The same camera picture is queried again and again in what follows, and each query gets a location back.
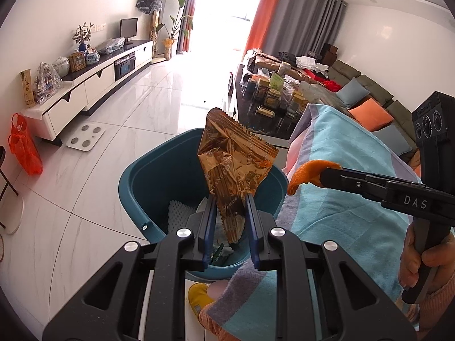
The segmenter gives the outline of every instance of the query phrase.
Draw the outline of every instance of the marble tile floor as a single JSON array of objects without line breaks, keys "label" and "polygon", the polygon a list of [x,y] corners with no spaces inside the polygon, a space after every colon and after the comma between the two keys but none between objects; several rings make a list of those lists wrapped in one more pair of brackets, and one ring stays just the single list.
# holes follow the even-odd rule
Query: marble tile floor
[{"label": "marble tile floor", "polygon": [[[24,198],[21,226],[12,236],[0,231],[0,286],[39,340],[49,319],[124,243],[147,244],[121,206],[118,182],[134,160],[204,127],[207,112],[221,105],[229,70],[207,72],[205,61],[179,55],[128,82],[88,118],[106,126],[89,152],[37,144],[43,174],[22,171],[14,183]],[[203,85],[207,79],[209,86]],[[63,145],[84,120],[77,116],[64,129]],[[187,341],[216,339],[205,333],[187,300],[185,314]]]}]

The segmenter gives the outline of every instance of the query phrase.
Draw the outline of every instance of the silver bolt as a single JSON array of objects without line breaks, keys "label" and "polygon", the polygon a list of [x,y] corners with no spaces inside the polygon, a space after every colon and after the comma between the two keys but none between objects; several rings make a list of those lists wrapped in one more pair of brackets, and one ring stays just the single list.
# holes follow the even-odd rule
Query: silver bolt
[{"label": "silver bolt", "polygon": [[272,230],[271,230],[270,232],[271,232],[272,235],[275,236],[275,237],[284,236],[284,234],[286,233],[286,231],[285,231],[283,228],[280,228],[280,227],[272,228]]},{"label": "silver bolt", "polygon": [[128,252],[133,252],[133,251],[136,251],[138,247],[139,247],[139,245],[137,244],[137,242],[130,241],[130,242],[127,242],[123,248]]},{"label": "silver bolt", "polygon": [[338,248],[338,244],[336,242],[333,242],[333,241],[327,241],[327,242],[324,243],[324,247],[328,251],[335,251]]},{"label": "silver bolt", "polygon": [[177,236],[179,236],[181,238],[188,237],[188,236],[190,236],[190,234],[191,234],[191,231],[188,228],[181,228],[177,231]]}]

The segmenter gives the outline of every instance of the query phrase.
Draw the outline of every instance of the potted plant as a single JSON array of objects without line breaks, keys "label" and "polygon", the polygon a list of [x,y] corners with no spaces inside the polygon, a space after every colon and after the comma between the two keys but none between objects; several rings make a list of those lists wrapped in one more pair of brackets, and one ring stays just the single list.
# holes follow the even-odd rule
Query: potted plant
[{"label": "potted plant", "polygon": [[73,36],[73,41],[79,43],[79,51],[82,51],[83,53],[87,50],[87,45],[85,44],[85,42],[90,41],[93,27],[92,23],[90,23],[90,26],[87,26],[86,24],[87,22],[85,22],[82,27],[79,26],[79,28],[76,29],[76,33]]},{"label": "potted plant", "polygon": [[[163,23],[159,24],[156,27],[157,34],[163,27],[167,31],[168,38],[163,40],[164,49],[165,49],[164,56],[165,56],[166,60],[170,60],[172,57],[172,50],[176,43],[179,33],[182,31],[183,34],[185,35],[185,37],[188,39],[189,35],[190,35],[190,31],[193,29],[193,17],[191,15],[180,16],[180,13],[181,13],[183,7],[185,6],[185,2],[186,2],[185,0],[178,0],[179,10],[178,10],[178,14],[177,14],[176,18],[174,18],[172,15],[170,15],[171,20],[173,22],[171,31],[169,31],[169,29]],[[181,28],[181,23],[184,18],[187,18],[186,23],[188,24],[188,29]]]}]

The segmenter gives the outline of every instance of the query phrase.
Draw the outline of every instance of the person's leg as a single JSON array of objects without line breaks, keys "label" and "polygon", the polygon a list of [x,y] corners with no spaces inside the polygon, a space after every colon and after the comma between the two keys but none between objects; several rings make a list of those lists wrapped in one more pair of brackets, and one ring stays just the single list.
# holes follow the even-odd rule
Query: person's leg
[{"label": "person's leg", "polygon": [[199,323],[213,333],[218,341],[240,341],[222,329],[209,315],[208,309],[212,306],[213,299],[207,295],[207,285],[204,283],[193,284],[188,290],[188,301]]}]

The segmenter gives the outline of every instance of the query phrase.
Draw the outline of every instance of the foil snack wrapper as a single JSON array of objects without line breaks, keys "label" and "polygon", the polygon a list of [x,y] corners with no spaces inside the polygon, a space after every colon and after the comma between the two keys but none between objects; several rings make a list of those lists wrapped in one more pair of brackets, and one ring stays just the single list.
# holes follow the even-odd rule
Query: foil snack wrapper
[{"label": "foil snack wrapper", "polygon": [[245,197],[256,193],[278,150],[214,108],[207,114],[197,155],[217,198],[227,240],[238,242],[245,227]]}]

